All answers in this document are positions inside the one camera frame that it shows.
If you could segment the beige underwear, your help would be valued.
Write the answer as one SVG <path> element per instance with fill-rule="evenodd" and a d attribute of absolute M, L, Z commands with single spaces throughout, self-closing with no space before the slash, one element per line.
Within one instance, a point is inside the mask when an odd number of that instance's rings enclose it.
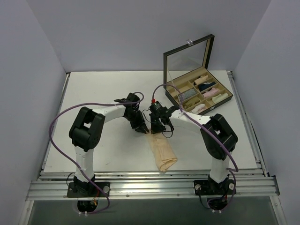
<path fill-rule="evenodd" d="M 158 170 L 162 173 L 167 172 L 178 161 L 167 138 L 161 133 L 147 133 L 145 137 L 153 153 Z"/>

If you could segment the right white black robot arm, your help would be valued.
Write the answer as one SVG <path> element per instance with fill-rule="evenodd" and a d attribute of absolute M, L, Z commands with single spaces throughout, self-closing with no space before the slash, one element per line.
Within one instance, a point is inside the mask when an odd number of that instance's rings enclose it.
<path fill-rule="evenodd" d="M 235 171 L 238 171 L 232 157 L 238 137 L 226 119 L 218 113 L 214 116 L 202 116 L 176 106 L 167 108 L 152 104 L 149 110 L 152 134 L 164 133 L 169 126 L 171 132 L 175 127 L 180 127 L 202 135 L 206 150 L 212 156 L 208 188 L 215 194 L 220 193 L 228 178 L 229 161 L 232 161 Z"/>

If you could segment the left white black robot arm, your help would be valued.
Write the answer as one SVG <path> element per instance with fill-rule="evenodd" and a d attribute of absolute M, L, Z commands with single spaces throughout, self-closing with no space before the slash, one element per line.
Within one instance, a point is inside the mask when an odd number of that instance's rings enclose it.
<path fill-rule="evenodd" d="M 149 132 L 142 112 L 139 110 L 140 98 L 129 93 L 127 98 L 116 99 L 114 103 L 100 106 L 96 109 L 82 107 L 71 126 L 69 137 L 75 147 L 76 162 L 80 168 L 76 169 L 74 186 L 83 196 L 94 193 L 95 174 L 93 171 L 93 153 L 98 145 L 103 127 L 116 118 L 125 118 L 136 132 Z"/>

